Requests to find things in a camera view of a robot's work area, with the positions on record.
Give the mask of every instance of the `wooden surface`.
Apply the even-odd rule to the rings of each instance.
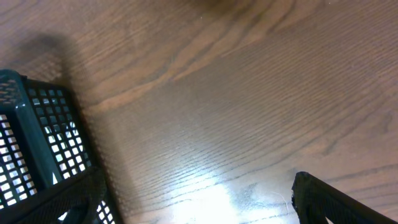
[[[0,1],[67,81],[126,223],[297,223],[297,171],[398,220],[395,1]]]

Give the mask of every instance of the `mesh basket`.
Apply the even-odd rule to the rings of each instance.
[[[98,166],[71,93],[62,86],[0,70],[0,124],[0,210]],[[95,223],[121,223],[109,192]]]

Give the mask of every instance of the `plastic basket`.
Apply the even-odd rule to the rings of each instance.
[[[72,94],[62,86],[0,70],[0,124],[0,210],[98,166]],[[121,223],[109,192],[97,212],[95,223]]]

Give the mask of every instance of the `black plastic object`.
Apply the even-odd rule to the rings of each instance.
[[[64,224],[93,223],[97,205],[101,203],[105,191],[102,172],[96,167],[89,167],[27,200],[0,210],[0,220],[2,224],[57,223],[58,218],[69,211]]]
[[[292,204],[301,224],[397,223],[307,172],[296,174]]]
[[[100,167],[73,102],[62,86],[0,70],[0,211]],[[121,223],[110,192],[96,210],[95,223]]]

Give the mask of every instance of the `plastic crate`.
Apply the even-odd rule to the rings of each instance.
[[[62,86],[0,70],[0,124],[0,210],[99,166]],[[109,192],[97,212],[95,223],[121,223]]]

